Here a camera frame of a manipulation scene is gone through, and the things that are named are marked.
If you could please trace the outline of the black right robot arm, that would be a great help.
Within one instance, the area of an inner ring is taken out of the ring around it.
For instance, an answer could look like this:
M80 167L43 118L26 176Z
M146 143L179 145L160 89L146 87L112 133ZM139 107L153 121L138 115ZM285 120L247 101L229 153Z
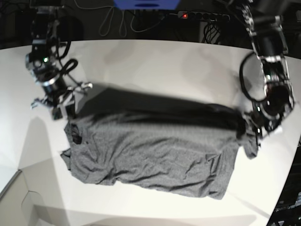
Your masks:
M42 99L33 100L31 108L47 108L54 120L74 117L75 93L86 94L93 84L78 82L70 75L78 65L76 59L62 64L71 46L71 41L61 42L57 33L58 11L63 8L63 2L31 0L29 6L36 11L36 16L31 25L32 49L25 57L25 66L45 92Z

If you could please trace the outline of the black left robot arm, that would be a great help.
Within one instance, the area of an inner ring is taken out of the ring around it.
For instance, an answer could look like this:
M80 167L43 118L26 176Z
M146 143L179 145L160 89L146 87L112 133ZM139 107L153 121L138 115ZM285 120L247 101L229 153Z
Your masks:
M288 2L284 0L243 0L240 10L251 39L253 51L245 56L239 68L239 81L245 97L252 102L253 111L247 123L255 133L256 144L274 132L293 111L295 100L285 55L288 46L282 28L282 13ZM261 62L264 98L252 97L246 89L244 66L250 57Z

